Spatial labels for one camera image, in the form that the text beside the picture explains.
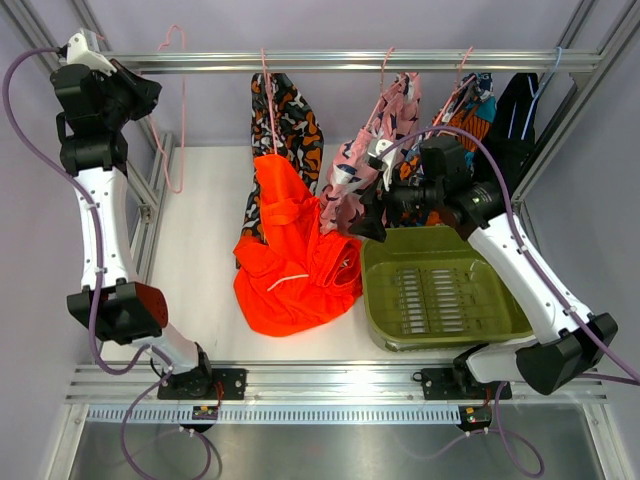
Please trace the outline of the camouflage shorts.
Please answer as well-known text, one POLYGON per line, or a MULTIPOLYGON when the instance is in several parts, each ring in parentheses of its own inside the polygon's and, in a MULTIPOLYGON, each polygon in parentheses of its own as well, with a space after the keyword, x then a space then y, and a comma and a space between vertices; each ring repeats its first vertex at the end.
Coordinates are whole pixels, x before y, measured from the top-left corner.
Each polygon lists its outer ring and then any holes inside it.
MULTIPOLYGON (((312 195, 323 160, 324 135, 310 104, 284 73, 271 74, 278 152, 293 167, 312 195)), ((263 73, 251 79, 250 146, 254 158, 273 153, 263 73)))

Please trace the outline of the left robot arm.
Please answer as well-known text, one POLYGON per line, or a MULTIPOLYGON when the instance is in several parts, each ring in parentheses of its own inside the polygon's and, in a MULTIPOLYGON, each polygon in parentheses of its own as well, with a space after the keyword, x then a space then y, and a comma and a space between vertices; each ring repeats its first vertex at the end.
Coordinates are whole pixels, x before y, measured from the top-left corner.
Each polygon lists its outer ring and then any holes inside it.
POLYGON ((76 192, 84 247, 81 290, 68 296, 68 311, 87 328, 97 363, 100 343, 132 345, 161 368, 168 388, 204 398, 215 385, 209 359, 169 322, 163 293, 140 281, 128 237, 122 129, 152 112, 161 87, 116 62, 105 70, 69 63, 50 81, 62 106, 60 160, 76 192))

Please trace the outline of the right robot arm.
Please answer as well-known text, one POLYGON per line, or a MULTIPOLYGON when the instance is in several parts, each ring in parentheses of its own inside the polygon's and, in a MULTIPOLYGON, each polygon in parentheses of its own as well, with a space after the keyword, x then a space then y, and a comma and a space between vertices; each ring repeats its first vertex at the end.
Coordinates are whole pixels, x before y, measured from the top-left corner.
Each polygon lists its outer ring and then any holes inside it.
POLYGON ((420 146, 422 183, 399 185, 392 173, 395 146, 372 140, 365 165, 375 175, 363 191, 364 211, 352 233, 383 242, 382 215, 397 206, 438 212, 449 229, 491 266, 518 302, 533 335, 524 340, 479 344, 456 358, 454 388, 474 397, 495 381, 524 381, 549 395, 595 367, 618 332, 608 313, 595 315, 564 286, 520 230, 499 167, 476 181, 464 165, 463 146, 452 136, 430 137, 420 146))

